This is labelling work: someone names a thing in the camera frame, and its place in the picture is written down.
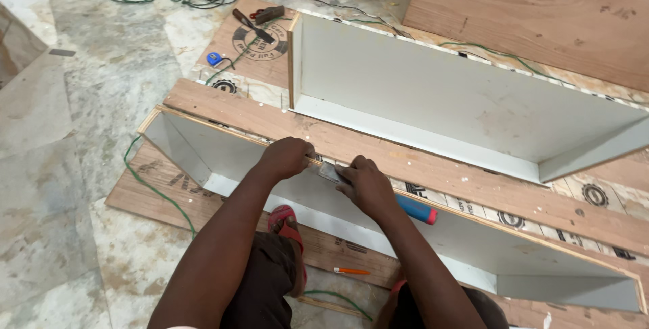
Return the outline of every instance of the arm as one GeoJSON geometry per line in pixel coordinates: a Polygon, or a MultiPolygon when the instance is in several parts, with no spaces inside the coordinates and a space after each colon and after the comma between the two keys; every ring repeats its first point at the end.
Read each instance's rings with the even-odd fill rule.
{"type": "Polygon", "coordinates": [[[427,328],[476,328],[486,325],[433,248],[397,204],[390,181],[372,159],[354,158],[336,166],[352,185],[336,189],[381,227],[392,244],[427,328]]]}
{"type": "Polygon", "coordinates": [[[203,226],[178,263],[149,328],[218,328],[239,288],[264,204],[272,188],[301,173],[313,145],[287,137],[272,143],[227,201],[203,226]]]}

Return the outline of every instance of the white laminated board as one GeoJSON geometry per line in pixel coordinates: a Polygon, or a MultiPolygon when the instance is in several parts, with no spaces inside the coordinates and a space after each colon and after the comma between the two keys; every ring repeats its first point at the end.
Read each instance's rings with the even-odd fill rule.
{"type": "MultiPolygon", "coordinates": [[[[225,196],[267,147],[259,140],[160,106],[139,131],[205,189],[225,196]],[[206,171],[210,173],[207,181],[206,171]]],[[[318,164],[281,181],[264,209],[289,204],[304,225],[396,257],[378,225],[337,192],[332,182],[317,175],[318,164]]],[[[503,230],[493,222],[464,217],[426,199],[408,197],[437,209],[435,225],[414,223],[460,282],[522,299],[645,311],[641,286],[632,273],[503,230]]]]}
{"type": "Polygon", "coordinates": [[[291,109],[535,183],[649,144],[649,109],[301,10],[291,109]]]}

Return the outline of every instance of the chisel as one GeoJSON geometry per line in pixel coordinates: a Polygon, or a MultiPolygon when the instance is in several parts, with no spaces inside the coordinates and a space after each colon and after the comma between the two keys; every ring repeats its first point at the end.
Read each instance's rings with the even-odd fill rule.
{"type": "MultiPolygon", "coordinates": [[[[344,183],[351,184],[342,175],[336,172],[336,168],[333,164],[326,161],[322,162],[320,170],[318,171],[320,177],[326,178],[331,182],[336,184],[344,183]]],[[[401,208],[412,218],[416,218],[421,222],[425,222],[428,225],[435,224],[435,217],[437,217],[437,210],[431,208],[430,206],[423,204],[419,201],[415,201],[411,198],[401,196],[400,194],[394,194],[396,197],[396,202],[401,206],[401,208]]]]}
{"type": "Polygon", "coordinates": [[[259,36],[259,38],[264,40],[266,43],[271,44],[275,42],[275,39],[270,34],[267,34],[266,31],[264,31],[263,29],[258,29],[257,27],[255,27],[255,25],[253,25],[253,23],[250,22],[250,20],[246,18],[246,16],[243,13],[241,13],[240,10],[235,8],[232,11],[232,14],[237,20],[240,21],[240,23],[253,29],[253,31],[257,34],[257,36],[259,36]]]}

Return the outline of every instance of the white paint spot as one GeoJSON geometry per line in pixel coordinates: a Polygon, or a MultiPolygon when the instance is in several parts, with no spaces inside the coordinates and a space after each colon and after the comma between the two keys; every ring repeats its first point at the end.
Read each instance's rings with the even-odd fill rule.
{"type": "Polygon", "coordinates": [[[548,316],[543,319],[543,329],[550,329],[550,323],[552,323],[552,314],[548,311],[548,316]]]}

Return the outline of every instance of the red and blue chisel handle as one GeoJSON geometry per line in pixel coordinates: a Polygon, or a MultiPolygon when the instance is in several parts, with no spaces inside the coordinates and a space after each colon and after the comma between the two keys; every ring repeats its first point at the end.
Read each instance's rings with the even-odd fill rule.
{"type": "Polygon", "coordinates": [[[435,217],[437,217],[436,210],[426,204],[401,196],[400,194],[395,194],[394,196],[396,197],[396,202],[408,214],[408,216],[416,218],[421,222],[425,222],[428,225],[435,224],[435,217]]]}

